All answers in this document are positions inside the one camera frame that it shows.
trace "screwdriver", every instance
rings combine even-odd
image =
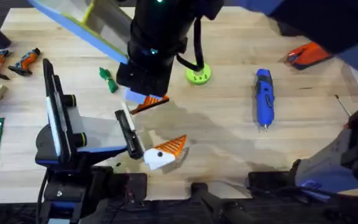
[[[273,80],[270,71],[259,69],[256,73],[256,103],[258,123],[267,131],[274,120]]]

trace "red object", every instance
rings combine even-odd
[[[303,70],[331,57],[333,55],[326,52],[318,44],[311,42],[288,53],[286,63],[290,63],[295,68]]]

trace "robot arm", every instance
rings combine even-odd
[[[238,0],[284,22],[358,69],[358,1]]]

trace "yellow-green plastic part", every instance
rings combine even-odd
[[[79,25],[82,29],[88,31],[90,34],[92,34],[93,36],[95,36],[96,38],[98,38],[100,41],[102,41],[103,43],[105,43],[106,45],[108,45],[110,48],[114,49],[114,51],[118,52],[119,54],[125,56],[126,58],[128,58],[128,55],[126,55],[124,52],[120,51],[116,46],[110,44],[107,40],[103,39],[98,33],[96,33],[95,31],[91,30],[89,27],[87,27],[84,23],[76,20],[74,17],[65,14],[65,13],[61,13],[62,16],[66,17],[67,19],[71,20],[72,22],[74,22],[75,24]]]
[[[199,72],[195,72],[190,68],[186,69],[186,78],[193,85],[204,85],[211,77],[211,68],[207,64],[204,64],[204,69]]]
[[[91,2],[91,4],[89,5],[88,9],[86,10],[84,18],[82,18],[82,23],[83,24],[86,24],[86,21],[88,21],[88,18],[90,17],[93,8],[94,8],[94,1]]]

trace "blue plastic part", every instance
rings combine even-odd
[[[110,46],[103,43],[103,41],[99,40],[94,35],[90,34],[88,31],[84,30],[81,26],[76,24],[75,22],[69,20],[65,16],[61,15],[59,12],[43,6],[42,4],[39,4],[36,0],[28,0],[28,2],[33,5],[35,8],[37,8],[39,11],[47,15],[49,18],[53,19],[66,29],[73,32],[78,37],[81,37],[83,40],[90,43],[93,47],[96,47],[109,57],[115,59],[116,61],[120,63],[127,64],[128,58],[126,55],[120,54],[119,52],[116,52],[114,49],[112,49]]]
[[[152,98],[156,98],[156,99],[158,99],[158,100],[162,100],[162,97],[161,96],[155,96],[155,95],[149,95],[150,97],[152,97]]]
[[[259,69],[257,72],[256,102],[258,122],[262,127],[269,127],[274,120],[273,81],[270,71]]]
[[[128,87],[125,87],[124,99],[133,101],[138,104],[142,104],[146,100],[146,95],[136,93],[134,91],[131,91],[131,89],[129,89]]]

